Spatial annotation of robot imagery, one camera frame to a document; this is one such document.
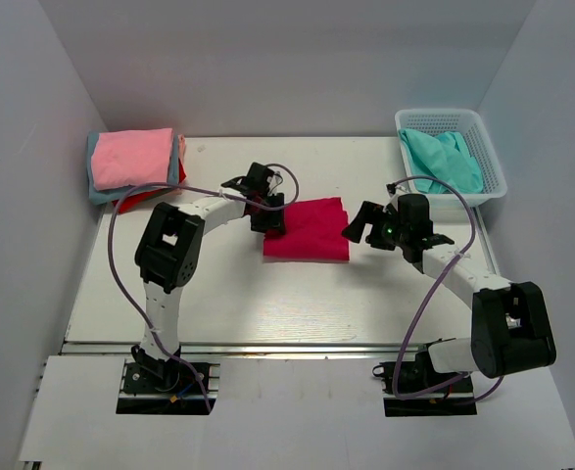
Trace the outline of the crimson red t shirt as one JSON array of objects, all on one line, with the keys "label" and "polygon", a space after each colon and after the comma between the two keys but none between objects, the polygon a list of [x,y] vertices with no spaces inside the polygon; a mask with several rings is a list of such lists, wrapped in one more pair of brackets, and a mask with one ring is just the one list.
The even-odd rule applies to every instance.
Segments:
[{"label": "crimson red t shirt", "polygon": [[266,235],[263,254],[270,259],[297,261],[350,260],[349,242],[342,236],[348,214],[340,197],[294,203],[284,211],[285,233]]}]

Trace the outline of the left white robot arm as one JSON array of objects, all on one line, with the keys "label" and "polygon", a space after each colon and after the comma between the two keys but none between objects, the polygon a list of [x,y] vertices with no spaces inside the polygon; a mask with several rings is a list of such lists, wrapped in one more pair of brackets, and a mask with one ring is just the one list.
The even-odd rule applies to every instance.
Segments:
[{"label": "left white robot arm", "polygon": [[286,233],[285,196],[279,164],[251,164],[248,173],[221,184],[217,191],[200,189],[203,197],[179,207],[154,207],[135,253],[145,292],[146,327],[134,360],[147,368],[158,390],[174,388],[180,379],[178,318],[184,287],[195,274],[203,238],[230,221],[247,217],[252,231]]}]

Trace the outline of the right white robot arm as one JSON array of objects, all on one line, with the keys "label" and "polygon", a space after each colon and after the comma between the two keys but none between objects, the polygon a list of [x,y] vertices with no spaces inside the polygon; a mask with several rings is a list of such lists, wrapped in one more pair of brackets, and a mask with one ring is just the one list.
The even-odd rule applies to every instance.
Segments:
[{"label": "right white robot arm", "polygon": [[395,196],[387,206],[364,202],[342,235],[374,249],[401,250],[408,263],[470,309],[469,337],[437,341],[418,354],[415,376],[423,388],[439,390],[454,373],[498,378],[555,363],[556,346],[540,287],[489,272],[451,238],[436,233],[426,197]]}]

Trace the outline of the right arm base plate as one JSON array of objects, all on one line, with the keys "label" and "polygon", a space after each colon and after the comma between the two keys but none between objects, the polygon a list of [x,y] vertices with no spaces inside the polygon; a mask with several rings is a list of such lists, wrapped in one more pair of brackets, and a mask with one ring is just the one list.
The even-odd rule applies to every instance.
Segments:
[{"label": "right arm base plate", "polygon": [[477,413],[470,374],[477,370],[471,340],[438,340],[372,368],[383,386],[387,418],[472,416]]}]

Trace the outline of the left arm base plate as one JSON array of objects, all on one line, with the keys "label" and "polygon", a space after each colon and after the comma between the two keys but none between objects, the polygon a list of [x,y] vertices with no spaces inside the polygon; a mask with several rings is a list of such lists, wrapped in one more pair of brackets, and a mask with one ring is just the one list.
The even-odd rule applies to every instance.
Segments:
[{"label": "left arm base plate", "polygon": [[217,399],[219,365],[154,359],[131,348],[117,400],[118,415],[207,416]]}]

